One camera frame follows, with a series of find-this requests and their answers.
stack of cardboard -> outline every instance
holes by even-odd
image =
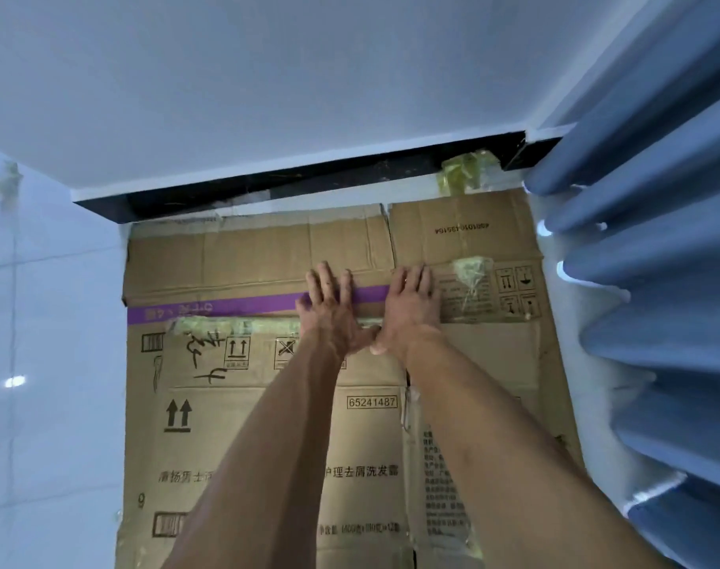
[[[541,254],[523,191],[394,205],[139,224],[128,305],[126,480],[117,566],[159,567],[298,335],[166,332],[184,315],[293,315],[321,260],[352,270],[355,310],[383,315],[396,266],[426,262],[444,291],[452,343],[523,402],[581,460]],[[468,286],[452,263],[484,258]],[[426,566],[433,552],[477,555],[468,517],[391,356],[368,351],[339,373],[317,527],[319,567]]]

white tile floor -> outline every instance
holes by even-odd
[[[115,224],[72,204],[59,183],[21,172],[16,206],[0,207],[0,569],[111,569],[123,484],[123,241]],[[426,176],[221,212],[435,196]],[[541,217],[553,202],[532,203]],[[659,474],[608,425],[643,378],[579,346],[579,329],[616,301],[556,276],[574,242],[541,240],[545,276],[587,468],[620,505]],[[24,384],[6,388],[15,377]]]
[[[123,242],[65,187],[20,171],[18,201],[0,204],[0,569],[111,569],[123,492]],[[15,376],[24,384],[5,387]]]

person's left hand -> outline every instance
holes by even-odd
[[[364,329],[357,323],[352,311],[352,274],[349,269],[342,272],[338,303],[336,281],[328,264],[321,262],[317,273],[320,280],[312,270],[306,276],[312,305],[307,296],[300,297],[296,302],[300,337],[315,333],[319,339],[328,339],[342,358],[372,344],[381,328],[374,325]]]

blue curtain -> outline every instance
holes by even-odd
[[[613,429],[679,473],[627,511],[685,567],[720,567],[720,0],[700,0],[526,176],[539,196],[582,186],[544,222],[604,223],[564,276],[629,303],[584,328],[591,354],[658,378]]]

person's right hand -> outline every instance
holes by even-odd
[[[430,267],[397,268],[386,296],[384,324],[371,352],[389,351],[404,363],[409,343],[418,333],[438,330],[440,307],[441,292]]]

